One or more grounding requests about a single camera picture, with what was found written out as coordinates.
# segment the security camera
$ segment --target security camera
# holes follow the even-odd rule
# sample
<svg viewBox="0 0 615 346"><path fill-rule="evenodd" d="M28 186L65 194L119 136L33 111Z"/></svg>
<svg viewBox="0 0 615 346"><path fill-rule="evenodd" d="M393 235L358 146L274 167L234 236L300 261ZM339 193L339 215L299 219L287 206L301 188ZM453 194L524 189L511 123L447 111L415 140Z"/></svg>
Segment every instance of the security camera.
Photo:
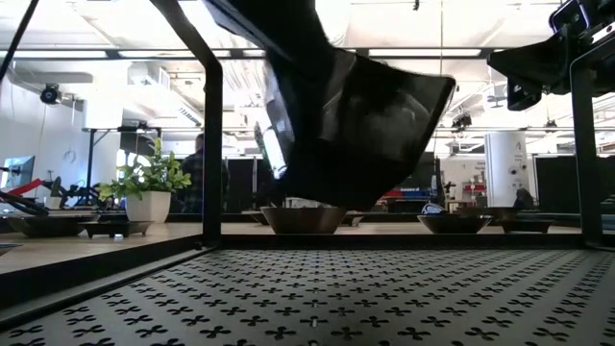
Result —
<svg viewBox="0 0 615 346"><path fill-rule="evenodd" d="M472 117L469 113L465 112L453 118L451 127L463 129L470 125L472 125Z"/></svg>
<svg viewBox="0 0 615 346"><path fill-rule="evenodd" d="M57 105L62 102L62 93L58 85L46 85L40 94L40 101L46 105Z"/></svg>

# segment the computer monitor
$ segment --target computer monitor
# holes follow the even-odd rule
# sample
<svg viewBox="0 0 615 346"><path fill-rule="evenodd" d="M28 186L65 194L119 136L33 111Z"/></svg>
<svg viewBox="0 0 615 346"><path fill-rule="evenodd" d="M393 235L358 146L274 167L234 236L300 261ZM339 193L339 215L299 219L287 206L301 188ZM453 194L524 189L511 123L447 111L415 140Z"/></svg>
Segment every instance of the computer monitor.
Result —
<svg viewBox="0 0 615 346"><path fill-rule="evenodd" d="M4 160L0 188L17 188L32 181L35 157L11 158Z"/></svg>

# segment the white pot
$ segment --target white pot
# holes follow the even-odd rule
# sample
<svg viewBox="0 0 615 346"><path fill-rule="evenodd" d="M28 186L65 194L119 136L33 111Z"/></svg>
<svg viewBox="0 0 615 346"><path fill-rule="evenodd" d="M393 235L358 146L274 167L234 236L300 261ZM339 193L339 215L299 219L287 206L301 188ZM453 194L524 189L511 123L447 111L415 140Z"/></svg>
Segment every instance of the white pot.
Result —
<svg viewBox="0 0 615 346"><path fill-rule="evenodd" d="M126 214L131 222L163 223L171 207L171 192L147 191L143 198L126 197Z"/></svg>
<svg viewBox="0 0 615 346"><path fill-rule="evenodd" d="M60 203L62 202L61 197L45 197L43 200L45 204L45 208L50 210L58 210L60 208Z"/></svg>

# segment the perforated metal floor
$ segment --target perforated metal floor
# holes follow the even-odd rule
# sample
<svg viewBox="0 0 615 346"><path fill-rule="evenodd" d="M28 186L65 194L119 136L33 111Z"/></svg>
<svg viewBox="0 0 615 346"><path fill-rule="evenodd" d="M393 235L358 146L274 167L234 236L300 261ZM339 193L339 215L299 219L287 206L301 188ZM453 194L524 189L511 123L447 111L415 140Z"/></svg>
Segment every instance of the perforated metal floor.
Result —
<svg viewBox="0 0 615 346"><path fill-rule="evenodd" d="M0 345L615 346L587 251L221 251L0 335Z"/></svg>

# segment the potted plant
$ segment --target potted plant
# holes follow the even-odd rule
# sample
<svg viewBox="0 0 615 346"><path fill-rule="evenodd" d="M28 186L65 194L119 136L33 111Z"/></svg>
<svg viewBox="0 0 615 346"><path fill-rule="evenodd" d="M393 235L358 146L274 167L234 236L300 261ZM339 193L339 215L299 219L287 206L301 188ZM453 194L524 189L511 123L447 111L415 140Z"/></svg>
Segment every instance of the potted plant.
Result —
<svg viewBox="0 0 615 346"><path fill-rule="evenodd" d="M144 157L148 164L139 163L120 168L121 181L113 180L99 188L101 200L114 196L126 197L126 214L131 222L162 223L168 216L171 193L190 185L190 174L185 174L171 151L162 156L162 142L156 139L154 156Z"/></svg>
<svg viewBox="0 0 615 346"><path fill-rule="evenodd" d="M45 197L45 208L49 210L57 210L62 204L62 196L60 195L60 187L62 186L62 178L57 177L51 184L51 193L49 197Z"/></svg>

